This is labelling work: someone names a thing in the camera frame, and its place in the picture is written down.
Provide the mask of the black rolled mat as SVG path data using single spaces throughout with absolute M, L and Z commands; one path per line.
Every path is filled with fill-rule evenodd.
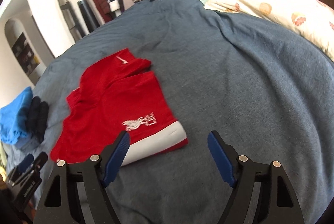
M 92 8 L 90 7 L 89 3 L 87 0 L 79 0 L 77 2 L 80 12 L 82 14 L 82 17 L 84 19 L 84 22 L 88 28 L 89 32 L 93 32 L 94 30 L 96 30 L 100 24 L 92 10 Z

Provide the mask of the grey-blue bed cover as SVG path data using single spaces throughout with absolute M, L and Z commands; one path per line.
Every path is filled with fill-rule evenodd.
M 217 223 L 231 193 L 207 146 L 216 130 L 253 161 L 282 163 L 305 223 L 333 199 L 333 62 L 267 20 L 198 0 L 142 1 L 56 58 L 33 93 L 50 105 L 49 152 L 84 70 L 121 49 L 148 59 L 189 143 L 127 165 L 107 193 L 122 223 Z

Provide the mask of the red football shorts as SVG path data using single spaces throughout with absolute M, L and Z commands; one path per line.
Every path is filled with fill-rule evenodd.
M 109 55 L 83 72 L 67 97 L 70 114 L 50 152 L 53 161 L 83 162 L 100 154 L 121 131 L 130 135 L 124 165 L 188 144 L 170 110 L 151 62 L 129 49 Z

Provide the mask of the folded dark navy garment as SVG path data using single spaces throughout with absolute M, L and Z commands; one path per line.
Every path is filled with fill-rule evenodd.
M 29 111 L 27 114 L 26 128 L 32 134 L 36 132 L 37 129 L 37 120 L 40 112 L 41 99 L 38 96 L 35 96 L 30 104 Z

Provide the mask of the folded blue garment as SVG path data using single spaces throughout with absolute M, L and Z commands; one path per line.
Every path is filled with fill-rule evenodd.
M 26 87 L 11 103 L 1 108 L 1 141 L 22 148 L 32 134 L 26 127 L 27 116 L 33 99 L 31 87 Z

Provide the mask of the floral cream pillow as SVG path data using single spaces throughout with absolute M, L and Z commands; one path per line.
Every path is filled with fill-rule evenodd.
M 333 8 L 319 0 L 208 0 L 204 7 L 245 13 L 295 32 L 333 60 Z

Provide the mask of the grey metal ladder shelf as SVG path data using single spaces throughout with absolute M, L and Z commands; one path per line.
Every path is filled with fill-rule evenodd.
M 85 37 L 85 32 L 69 0 L 60 6 L 68 29 L 75 42 Z

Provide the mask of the arched wall shelf niche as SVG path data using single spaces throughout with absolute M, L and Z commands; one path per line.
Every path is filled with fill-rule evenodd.
M 5 24 L 5 36 L 22 70 L 32 84 L 36 85 L 46 66 L 34 51 L 22 23 L 19 20 L 9 19 Z

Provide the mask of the folded black garment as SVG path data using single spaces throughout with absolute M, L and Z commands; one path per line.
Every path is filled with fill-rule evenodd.
M 39 112 L 36 121 L 36 136 L 40 143 L 44 140 L 45 131 L 48 127 L 48 114 L 49 114 L 49 104 L 45 101 L 42 101 L 39 106 Z

